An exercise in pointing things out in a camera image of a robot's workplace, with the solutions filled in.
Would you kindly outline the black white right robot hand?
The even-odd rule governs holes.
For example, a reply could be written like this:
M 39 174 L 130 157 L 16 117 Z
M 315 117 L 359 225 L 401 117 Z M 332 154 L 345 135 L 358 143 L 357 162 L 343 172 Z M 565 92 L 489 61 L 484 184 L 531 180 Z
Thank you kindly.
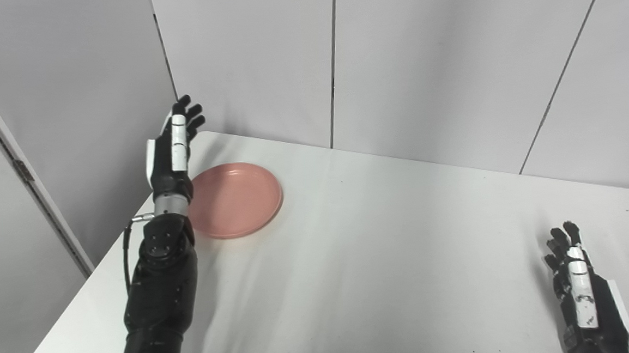
M 550 230 L 544 261 L 565 321 L 567 353 L 629 353 L 629 316 L 614 280 L 595 271 L 572 221 Z

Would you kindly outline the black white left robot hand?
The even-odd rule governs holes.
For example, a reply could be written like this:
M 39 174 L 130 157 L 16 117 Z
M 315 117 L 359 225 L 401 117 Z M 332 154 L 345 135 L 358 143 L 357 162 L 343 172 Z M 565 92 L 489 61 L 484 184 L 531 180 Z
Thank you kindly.
M 193 184 L 188 175 L 190 143 L 205 123 L 203 106 L 191 104 L 184 94 L 173 104 L 156 139 L 147 140 L 147 178 L 153 198 L 179 195 L 187 202 L 193 198 Z

